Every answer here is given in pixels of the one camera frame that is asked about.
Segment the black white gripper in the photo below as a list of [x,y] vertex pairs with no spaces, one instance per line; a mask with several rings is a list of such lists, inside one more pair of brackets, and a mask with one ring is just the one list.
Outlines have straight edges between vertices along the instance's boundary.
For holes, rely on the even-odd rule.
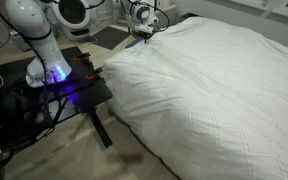
[[159,31],[159,28],[155,25],[136,25],[135,31],[145,40],[150,39],[155,33]]

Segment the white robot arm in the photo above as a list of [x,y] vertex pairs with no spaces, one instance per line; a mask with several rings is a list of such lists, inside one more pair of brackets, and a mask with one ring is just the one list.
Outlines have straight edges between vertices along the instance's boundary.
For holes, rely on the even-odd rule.
[[[130,16],[139,22],[140,32],[152,34],[154,15],[152,0],[126,0]],[[26,82],[33,88],[63,82],[72,72],[53,35],[41,7],[34,0],[5,0],[8,18],[0,17],[31,47],[36,57],[27,66]]]

